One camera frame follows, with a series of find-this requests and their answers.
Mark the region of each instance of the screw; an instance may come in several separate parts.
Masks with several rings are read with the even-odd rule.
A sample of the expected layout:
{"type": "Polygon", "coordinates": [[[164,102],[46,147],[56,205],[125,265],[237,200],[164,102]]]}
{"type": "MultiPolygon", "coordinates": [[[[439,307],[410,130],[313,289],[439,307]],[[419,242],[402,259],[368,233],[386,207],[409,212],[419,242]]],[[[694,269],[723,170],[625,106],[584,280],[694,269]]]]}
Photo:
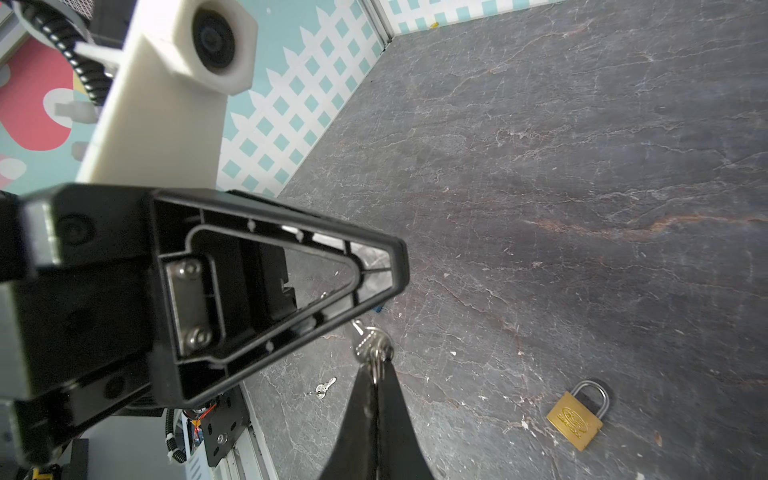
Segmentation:
{"type": "Polygon", "coordinates": [[[194,280],[200,276],[203,265],[197,258],[179,260],[174,265],[174,275],[182,280],[194,280]]]}
{"type": "Polygon", "coordinates": [[[204,349],[213,337],[213,334],[207,327],[196,326],[187,334],[187,345],[192,350],[204,349]]]}

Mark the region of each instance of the key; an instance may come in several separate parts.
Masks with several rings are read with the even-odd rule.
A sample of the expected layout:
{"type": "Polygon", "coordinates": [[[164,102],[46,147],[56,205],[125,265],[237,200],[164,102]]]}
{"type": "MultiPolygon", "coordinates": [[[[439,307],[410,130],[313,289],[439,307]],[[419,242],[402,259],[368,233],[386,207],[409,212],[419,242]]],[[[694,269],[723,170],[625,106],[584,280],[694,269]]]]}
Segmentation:
{"type": "Polygon", "coordinates": [[[328,380],[328,382],[319,384],[315,388],[315,395],[317,395],[317,398],[321,400],[324,399],[326,397],[326,392],[335,381],[336,377],[333,377],[331,380],[328,380]]]}

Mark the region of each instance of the brass padlock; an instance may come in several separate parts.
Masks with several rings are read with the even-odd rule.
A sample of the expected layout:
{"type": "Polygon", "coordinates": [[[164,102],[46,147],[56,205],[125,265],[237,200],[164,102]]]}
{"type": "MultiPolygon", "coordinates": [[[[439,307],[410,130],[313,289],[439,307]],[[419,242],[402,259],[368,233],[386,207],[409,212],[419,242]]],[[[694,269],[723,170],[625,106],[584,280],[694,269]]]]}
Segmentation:
{"type": "Polygon", "coordinates": [[[611,406],[611,401],[608,398],[608,392],[602,385],[591,380],[582,380],[555,404],[552,411],[547,415],[547,420],[560,430],[560,433],[565,435],[565,438],[579,449],[579,452],[583,452],[603,427],[601,419],[608,411],[609,406],[611,406]],[[603,396],[603,406],[600,407],[597,414],[590,412],[587,407],[576,400],[576,394],[585,386],[600,390],[600,394],[603,396]]]}

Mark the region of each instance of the padlock shackle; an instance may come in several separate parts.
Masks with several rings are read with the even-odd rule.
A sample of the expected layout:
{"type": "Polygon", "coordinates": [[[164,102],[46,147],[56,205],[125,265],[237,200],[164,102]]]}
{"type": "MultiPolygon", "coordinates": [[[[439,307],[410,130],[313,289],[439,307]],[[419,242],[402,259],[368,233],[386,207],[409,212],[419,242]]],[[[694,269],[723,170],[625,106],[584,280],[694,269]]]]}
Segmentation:
{"type": "Polygon", "coordinates": [[[598,412],[594,414],[594,416],[602,420],[603,415],[605,415],[605,413],[608,411],[608,407],[611,406],[611,399],[608,398],[608,392],[605,390],[605,388],[601,384],[597,382],[593,382],[592,380],[581,380],[571,390],[571,395],[576,396],[576,394],[579,393],[581,389],[583,389],[585,386],[596,388],[597,390],[600,391],[600,394],[603,396],[603,406],[600,407],[598,412]]]}

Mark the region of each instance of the marble surface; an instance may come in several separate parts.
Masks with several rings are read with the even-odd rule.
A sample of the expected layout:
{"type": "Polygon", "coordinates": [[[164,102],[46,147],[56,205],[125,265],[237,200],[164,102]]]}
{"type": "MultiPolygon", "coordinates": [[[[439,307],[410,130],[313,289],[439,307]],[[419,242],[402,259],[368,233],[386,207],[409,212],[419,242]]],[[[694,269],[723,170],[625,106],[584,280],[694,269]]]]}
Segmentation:
{"type": "MultiPolygon", "coordinates": [[[[281,199],[406,240],[367,319],[435,478],[768,476],[767,31],[768,2],[569,0],[381,57],[281,199]],[[545,416],[585,378],[613,404],[579,453],[545,416]]],[[[281,480],[355,371],[332,333],[247,381],[281,480]]]]}

